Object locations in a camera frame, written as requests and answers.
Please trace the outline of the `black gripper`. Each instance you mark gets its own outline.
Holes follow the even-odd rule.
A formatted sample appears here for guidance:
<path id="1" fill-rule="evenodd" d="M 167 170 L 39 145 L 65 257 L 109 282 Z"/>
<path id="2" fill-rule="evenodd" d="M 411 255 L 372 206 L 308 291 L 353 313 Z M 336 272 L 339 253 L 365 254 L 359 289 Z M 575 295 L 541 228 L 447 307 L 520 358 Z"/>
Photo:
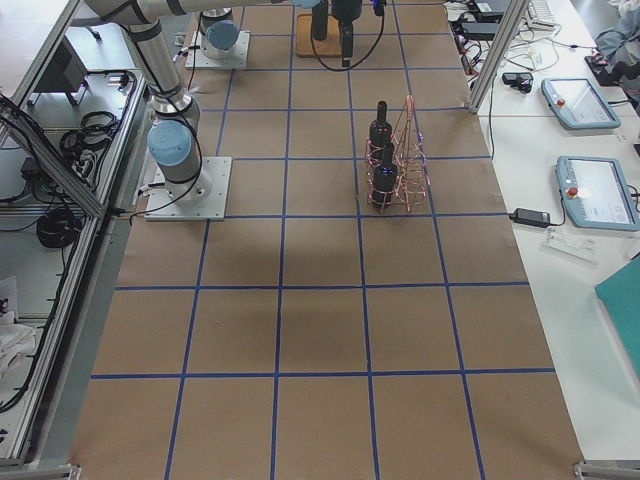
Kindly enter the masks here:
<path id="1" fill-rule="evenodd" d="M 353 22 L 362 14 L 361 0 L 332 0 L 332 16 L 340 22 L 341 66 L 349 68 L 353 57 Z"/>

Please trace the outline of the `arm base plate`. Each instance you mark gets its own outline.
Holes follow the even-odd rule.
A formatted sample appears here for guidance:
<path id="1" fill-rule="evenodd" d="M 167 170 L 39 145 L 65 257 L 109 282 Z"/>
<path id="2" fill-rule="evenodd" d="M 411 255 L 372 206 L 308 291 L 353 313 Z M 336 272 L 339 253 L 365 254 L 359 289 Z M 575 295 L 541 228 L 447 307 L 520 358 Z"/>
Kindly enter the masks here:
<path id="1" fill-rule="evenodd" d="M 144 218 L 152 221 L 199 221 L 225 219 L 232 170 L 231 157 L 204 157 L 200 176 L 194 186 L 166 183 L 159 167 Z"/>
<path id="2" fill-rule="evenodd" d="M 191 46 L 197 46 L 188 52 L 185 67 L 189 70 L 244 70 L 247 66 L 250 32 L 241 31 L 235 44 L 227 49 L 217 49 L 206 45 L 201 49 L 207 39 L 200 32 L 193 34 Z"/>

